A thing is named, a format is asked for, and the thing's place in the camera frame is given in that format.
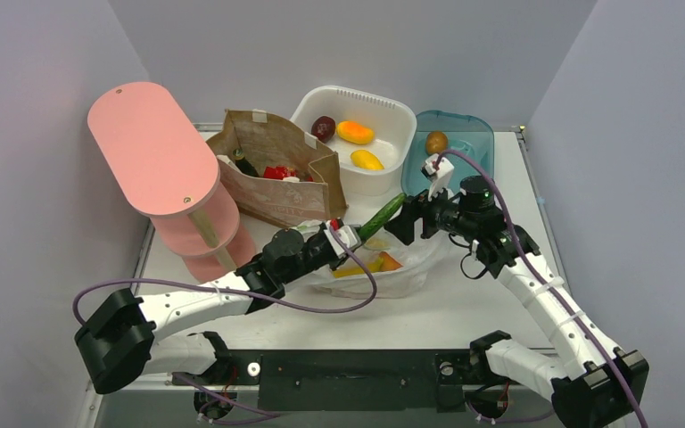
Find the green cucumber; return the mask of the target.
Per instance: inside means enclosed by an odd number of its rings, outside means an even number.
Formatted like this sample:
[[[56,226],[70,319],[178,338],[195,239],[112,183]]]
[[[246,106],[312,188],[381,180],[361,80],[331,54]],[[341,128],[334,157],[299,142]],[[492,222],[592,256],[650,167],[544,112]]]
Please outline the green cucumber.
[[[358,230],[360,240],[365,243],[374,236],[399,211],[407,195],[399,193],[392,197],[371,219]]]

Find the white plastic grocery bag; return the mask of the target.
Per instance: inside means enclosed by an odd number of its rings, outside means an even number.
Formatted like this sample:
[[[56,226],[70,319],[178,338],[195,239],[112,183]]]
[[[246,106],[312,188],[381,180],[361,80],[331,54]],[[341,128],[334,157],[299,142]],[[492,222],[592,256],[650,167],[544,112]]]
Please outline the white plastic grocery bag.
[[[428,271],[440,261],[450,249],[448,235],[438,232],[429,239],[417,237],[410,245],[401,243],[393,234],[381,229],[362,247],[355,250],[357,257],[366,264],[377,261],[381,251],[387,251],[402,264],[402,268],[390,272],[376,272],[378,298],[402,298],[418,291],[425,284]],[[340,268],[359,267],[349,259]],[[367,276],[334,278],[329,267],[294,281],[297,286],[308,286],[335,297],[364,300],[371,294],[371,283]]]

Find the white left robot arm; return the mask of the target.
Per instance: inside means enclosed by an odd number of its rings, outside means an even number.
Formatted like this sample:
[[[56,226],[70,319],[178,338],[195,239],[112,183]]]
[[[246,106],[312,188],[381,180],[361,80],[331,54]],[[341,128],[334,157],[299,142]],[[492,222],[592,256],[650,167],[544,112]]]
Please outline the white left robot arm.
[[[338,267],[360,244],[358,227],[329,220],[309,238],[292,228],[276,232],[248,263],[201,285],[171,283],[172,292],[136,296],[123,281],[112,281],[116,291],[89,317],[77,317],[74,336],[95,392],[109,394],[141,375],[166,372],[222,382],[231,362],[222,339],[186,330],[272,304],[288,306],[288,284]]]

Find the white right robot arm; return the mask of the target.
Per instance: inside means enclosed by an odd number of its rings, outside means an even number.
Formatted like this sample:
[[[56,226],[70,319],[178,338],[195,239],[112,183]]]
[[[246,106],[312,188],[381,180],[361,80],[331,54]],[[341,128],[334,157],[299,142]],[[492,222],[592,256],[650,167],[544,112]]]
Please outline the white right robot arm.
[[[548,400],[566,427],[606,427],[639,412],[649,365],[602,333],[549,268],[537,243],[510,220],[492,181],[463,180],[450,197],[408,196],[385,229],[404,244],[438,232],[463,238],[484,270],[505,286],[542,330],[557,355],[549,358],[496,331],[470,344],[468,368],[479,382],[507,378]]]

